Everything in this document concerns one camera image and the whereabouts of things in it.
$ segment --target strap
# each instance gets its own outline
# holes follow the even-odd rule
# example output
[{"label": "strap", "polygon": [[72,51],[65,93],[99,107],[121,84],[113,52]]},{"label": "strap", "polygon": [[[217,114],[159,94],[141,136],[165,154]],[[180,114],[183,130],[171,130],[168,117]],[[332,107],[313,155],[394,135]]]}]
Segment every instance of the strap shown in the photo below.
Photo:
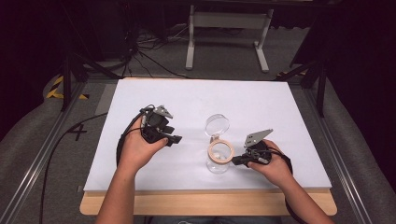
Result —
[{"label": "strap", "polygon": [[[279,156],[280,156],[280,158],[282,158],[286,162],[286,164],[289,167],[289,170],[290,170],[291,174],[293,175],[293,167],[291,166],[290,158],[287,157],[285,154],[281,154]],[[294,211],[291,209],[291,207],[290,207],[288,201],[286,200],[286,198],[285,198],[285,204],[286,204],[286,208],[288,209],[288,212],[294,218],[294,220],[296,220],[300,224],[306,224],[306,222],[304,222],[300,217],[297,216],[297,214],[294,213]]]}]

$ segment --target wire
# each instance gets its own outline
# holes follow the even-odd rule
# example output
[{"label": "wire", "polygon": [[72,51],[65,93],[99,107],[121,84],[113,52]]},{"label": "wire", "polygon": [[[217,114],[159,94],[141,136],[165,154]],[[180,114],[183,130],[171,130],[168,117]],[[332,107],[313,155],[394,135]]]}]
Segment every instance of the wire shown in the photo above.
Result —
[{"label": "wire", "polygon": [[91,120],[91,119],[96,119],[96,118],[102,117],[102,116],[104,116],[104,115],[107,115],[107,113],[103,113],[103,114],[100,114],[100,115],[92,116],[92,117],[90,117],[90,118],[87,118],[87,119],[84,119],[84,120],[80,121],[79,123],[76,123],[76,124],[73,125],[71,128],[67,129],[67,131],[64,132],[64,133],[62,134],[62,136],[58,139],[58,141],[56,141],[54,147],[53,147],[52,150],[51,150],[51,153],[49,154],[49,159],[48,159],[48,161],[47,161],[46,171],[45,171],[45,173],[44,173],[43,189],[42,189],[42,191],[41,191],[41,200],[40,200],[40,217],[39,217],[39,222],[38,222],[39,224],[42,224],[42,223],[43,223],[43,215],[44,215],[44,198],[45,198],[45,195],[46,195],[46,186],[47,186],[48,173],[49,173],[49,169],[50,169],[50,161],[52,160],[52,156],[53,156],[53,153],[55,152],[56,147],[59,145],[59,143],[61,142],[61,140],[64,138],[64,136],[65,136],[67,133],[70,133],[70,132],[72,132],[73,130],[75,130],[75,129],[76,129],[77,127],[79,127],[83,122],[86,122],[86,121]]},{"label": "wire", "polygon": [[146,71],[148,71],[148,75],[149,75],[150,77],[154,77],[154,76],[149,72],[149,70],[147,69],[147,67],[145,67],[135,56],[134,56],[134,58],[140,63],[140,65],[141,65],[144,69],[146,69]]},{"label": "wire", "polygon": [[144,128],[135,128],[135,129],[131,129],[131,130],[129,130],[129,131],[125,134],[125,136],[128,135],[129,133],[133,132],[133,131],[142,130],[142,129],[144,129]]},{"label": "wire", "polygon": [[153,60],[152,58],[150,58],[147,54],[143,53],[142,51],[139,50],[138,52],[139,52],[140,54],[144,55],[145,57],[147,57],[148,59],[150,59],[152,62],[154,62],[154,63],[156,63],[157,65],[159,65],[161,68],[163,68],[165,71],[169,72],[170,74],[172,74],[172,75],[174,75],[174,76],[177,76],[177,77],[190,78],[190,77],[187,77],[187,76],[184,76],[184,75],[181,75],[181,74],[174,73],[174,72],[170,71],[169,69],[165,68],[164,66],[162,66],[161,64],[157,63],[155,60]]}]

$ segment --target metal frame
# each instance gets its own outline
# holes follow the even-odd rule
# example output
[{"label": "metal frame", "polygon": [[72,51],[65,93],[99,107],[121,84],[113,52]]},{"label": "metal frame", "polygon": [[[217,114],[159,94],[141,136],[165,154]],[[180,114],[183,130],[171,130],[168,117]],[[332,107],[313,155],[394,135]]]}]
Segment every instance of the metal frame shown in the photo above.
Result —
[{"label": "metal frame", "polygon": [[304,89],[304,95],[311,107],[311,110],[315,114],[315,118],[318,122],[320,129],[322,130],[323,135],[325,136],[326,142],[329,146],[329,155],[332,159],[332,164],[334,165],[335,171],[338,174],[339,179],[341,180],[341,184],[343,185],[346,196],[349,199],[350,205],[352,206],[353,212],[359,223],[373,223],[370,219],[369,214],[361,200],[361,196],[356,189],[355,182],[353,181],[349,171],[347,169],[346,164],[340,154],[340,151],[337,145],[332,138],[332,134],[327,126],[325,118],[323,118],[316,109],[316,101],[315,96],[311,90]]},{"label": "metal frame", "polygon": [[76,85],[68,107],[64,110],[64,112],[60,113],[52,129],[49,131],[49,135],[44,141],[43,146],[38,151],[37,155],[35,156],[35,160],[33,161],[28,171],[26,172],[22,182],[20,183],[20,186],[14,193],[14,196],[9,202],[5,212],[0,217],[0,224],[12,223],[15,217],[17,216],[18,212],[21,210],[24,201],[29,195],[29,192],[31,191],[35,182],[37,181],[38,176],[41,173],[41,170],[44,168],[50,157],[50,153],[53,150],[53,147],[57,139],[59,138],[60,130],[62,129],[67,119],[67,116],[72,110],[74,103],[81,95],[84,87],[85,87],[85,83],[78,83]]}]

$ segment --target white table surface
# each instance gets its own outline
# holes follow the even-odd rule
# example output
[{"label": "white table surface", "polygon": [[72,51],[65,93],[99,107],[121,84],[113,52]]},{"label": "white table surface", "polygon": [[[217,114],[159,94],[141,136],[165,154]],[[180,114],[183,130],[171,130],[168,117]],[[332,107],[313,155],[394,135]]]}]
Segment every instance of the white table surface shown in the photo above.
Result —
[{"label": "white table surface", "polygon": [[113,96],[84,190],[108,189],[116,169],[120,135],[147,105],[164,105],[174,116],[168,124],[175,128],[173,134],[183,138],[179,144],[160,150],[138,172],[137,190],[275,189],[244,165],[231,164],[221,175],[207,170],[205,121],[214,114],[230,120],[229,130],[220,138],[233,145],[235,155],[244,153],[248,134],[272,128],[267,139],[290,157],[294,176],[304,188],[332,187],[287,83],[123,79]]}]

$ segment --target metal stand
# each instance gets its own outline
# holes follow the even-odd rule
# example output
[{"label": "metal stand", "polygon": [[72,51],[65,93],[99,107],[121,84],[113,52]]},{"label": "metal stand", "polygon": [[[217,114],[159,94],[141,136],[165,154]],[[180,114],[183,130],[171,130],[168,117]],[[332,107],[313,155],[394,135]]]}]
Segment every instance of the metal stand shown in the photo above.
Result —
[{"label": "metal stand", "polygon": [[274,81],[286,81],[291,77],[294,77],[301,72],[308,70],[300,85],[304,89],[310,89],[318,79],[318,92],[317,92],[317,110],[321,117],[323,114],[323,103],[324,103],[324,92],[326,86],[326,66],[325,63],[310,62],[303,64],[285,74],[282,77],[277,77]]},{"label": "metal stand", "polygon": [[271,23],[273,10],[268,10],[267,14],[241,14],[241,13],[216,13],[216,12],[195,12],[194,6],[190,8],[189,32],[190,40],[187,50],[186,69],[191,70],[194,59],[194,28],[195,27],[226,27],[241,29],[261,29],[262,35],[259,41],[254,42],[254,48],[259,58],[260,66],[264,73],[269,72],[268,63],[265,60],[262,46],[267,36]]}]

